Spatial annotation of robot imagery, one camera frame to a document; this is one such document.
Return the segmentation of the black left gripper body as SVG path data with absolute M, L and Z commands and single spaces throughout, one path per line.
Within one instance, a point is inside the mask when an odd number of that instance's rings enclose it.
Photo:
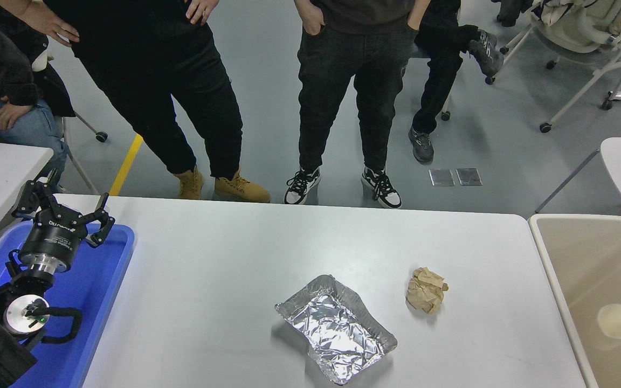
M 39 211 L 33 219 L 33 227 L 22 248 L 19 260 L 30 264 L 35 257 L 45 255 L 64 264 L 74 263 L 81 240 L 88 235 L 86 224 L 80 222 L 81 213 L 62 208 L 57 217 L 53 209 Z

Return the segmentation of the person's hand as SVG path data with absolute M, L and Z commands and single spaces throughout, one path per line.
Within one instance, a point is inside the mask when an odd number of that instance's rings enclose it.
M 0 108 L 0 130 L 10 130 L 16 121 L 24 117 L 33 108 L 33 105 L 15 105 L 9 102 Z

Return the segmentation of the person's right hand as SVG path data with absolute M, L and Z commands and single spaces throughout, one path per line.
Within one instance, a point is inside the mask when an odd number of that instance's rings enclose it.
M 300 1 L 296 4 L 296 9 L 302 20 L 303 29 L 310 36 L 318 36 L 325 26 L 325 18 L 320 8 L 310 1 Z
M 63 46 L 71 47 L 80 42 L 79 32 L 71 24 L 62 20 L 47 5 L 31 2 L 19 16 L 25 24 L 58 41 Z

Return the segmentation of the person's left hand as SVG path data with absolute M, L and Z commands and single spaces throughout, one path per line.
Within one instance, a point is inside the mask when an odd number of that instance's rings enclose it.
M 219 4 L 219 0 L 192 0 L 185 2 L 188 4 L 185 16 L 192 25 L 205 25 Z
M 424 14 L 429 7 L 430 1 L 416 1 L 408 17 L 408 26 L 413 30 L 419 30 Z

